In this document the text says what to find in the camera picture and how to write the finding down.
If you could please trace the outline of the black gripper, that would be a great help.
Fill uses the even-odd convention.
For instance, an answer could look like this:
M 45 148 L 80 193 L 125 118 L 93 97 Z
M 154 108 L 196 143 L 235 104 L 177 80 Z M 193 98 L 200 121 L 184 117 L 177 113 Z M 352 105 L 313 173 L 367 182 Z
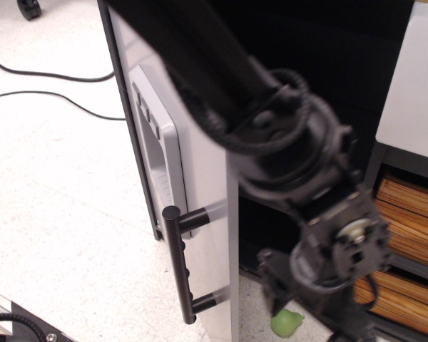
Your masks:
M 316 284 L 297 269 L 293 255 L 275 249 L 258 254 L 265 305 L 271 316 L 292 300 L 330 329 L 329 341 L 373 341 L 374 324 L 354 300 L 351 281 Z

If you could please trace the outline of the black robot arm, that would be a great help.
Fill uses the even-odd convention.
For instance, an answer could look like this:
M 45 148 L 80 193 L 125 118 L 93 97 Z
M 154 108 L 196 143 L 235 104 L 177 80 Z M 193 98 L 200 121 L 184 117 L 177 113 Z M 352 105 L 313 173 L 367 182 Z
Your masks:
M 206 1 L 110 1 L 160 56 L 194 121 L 233 157 L 240 187 L 300 228 L 289 254 L 263 249 L 268 311 L 298 301 L 332 341 L 374 341 L 354 298 L 358 279 L 389 264 L 389 232 L 350 164 L 349 126 L 286 69 L 249 57 Z

